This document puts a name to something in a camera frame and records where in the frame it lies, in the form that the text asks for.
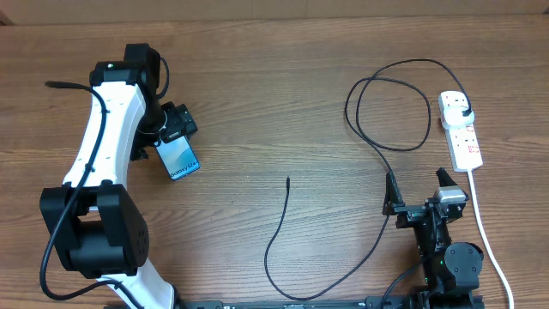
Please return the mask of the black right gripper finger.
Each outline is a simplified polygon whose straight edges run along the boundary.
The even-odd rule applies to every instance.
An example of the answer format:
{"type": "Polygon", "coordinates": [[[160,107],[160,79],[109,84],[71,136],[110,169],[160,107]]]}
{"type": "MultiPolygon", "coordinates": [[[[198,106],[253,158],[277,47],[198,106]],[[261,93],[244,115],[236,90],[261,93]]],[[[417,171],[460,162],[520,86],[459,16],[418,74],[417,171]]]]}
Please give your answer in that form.
{"type": "Polygon", "coordinates": [[[400,193],[395,175],[392,172],[388,172],[386,174],[386,189],[383,202],[383,215],[396,215],[404,207],[405,202],[400,193]]]}
{"type": "Polygon", "coordinates": [[[440,187],[457,186],[457,183],[450,177],[444,167],[439,167],[436,175],[440,187]]]}

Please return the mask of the Samsung Galaxy smartphone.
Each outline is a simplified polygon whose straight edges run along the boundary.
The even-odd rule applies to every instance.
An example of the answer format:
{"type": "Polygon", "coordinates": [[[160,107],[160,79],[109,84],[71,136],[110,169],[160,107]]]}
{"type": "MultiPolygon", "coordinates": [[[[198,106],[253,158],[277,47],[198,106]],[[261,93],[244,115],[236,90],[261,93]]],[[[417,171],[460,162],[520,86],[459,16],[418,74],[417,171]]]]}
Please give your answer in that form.
{"type": "Polygon", "coordinates": [[[172,180],[181,179],[201,167],[187,137],[161,142],[156,150],[172,180]]]}

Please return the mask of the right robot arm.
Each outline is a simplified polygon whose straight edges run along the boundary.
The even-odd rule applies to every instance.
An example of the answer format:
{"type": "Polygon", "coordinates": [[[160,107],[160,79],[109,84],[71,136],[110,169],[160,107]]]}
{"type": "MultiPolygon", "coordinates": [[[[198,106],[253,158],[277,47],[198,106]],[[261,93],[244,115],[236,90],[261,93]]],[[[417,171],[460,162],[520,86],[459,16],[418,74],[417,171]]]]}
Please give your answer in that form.
{"type": "Polygon", "coordinates": [[[422,205],[407,206],[392,172],[386,174],[383,214],[396,217],[395,227],[412,228],[419,261],[395,279],[380,300],[382,308],[482,308],[480,286],[484,252],[469,242],[454,242],[448,225],[462,218],[468,194],[444,168],[436,171],[439,187],[422,205]],[[422,268],[425,285],[396,300],[389,294],[404,277],[422,268]]]}

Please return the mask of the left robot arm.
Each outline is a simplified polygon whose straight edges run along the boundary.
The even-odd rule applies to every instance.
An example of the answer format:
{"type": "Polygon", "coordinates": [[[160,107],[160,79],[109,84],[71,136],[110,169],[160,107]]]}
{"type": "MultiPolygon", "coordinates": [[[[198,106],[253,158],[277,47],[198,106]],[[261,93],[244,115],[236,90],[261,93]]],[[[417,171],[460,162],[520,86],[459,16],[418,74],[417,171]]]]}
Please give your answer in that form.
{"type": "Polygon", "coordinates": [[[186,106],[165,101],[167,61],[146,43],[128,44],[120,61],[99,62],[84,90],[90,116],[75,161],[39,208],[50,238],[42,264],[61,265],[109,287],[127,308],[181,308],[177,289],[149,259],[148,225],[128,193],[128,168],[154,148],[171,179],[199,167],[189,140],[197,125],[186,106]]]}

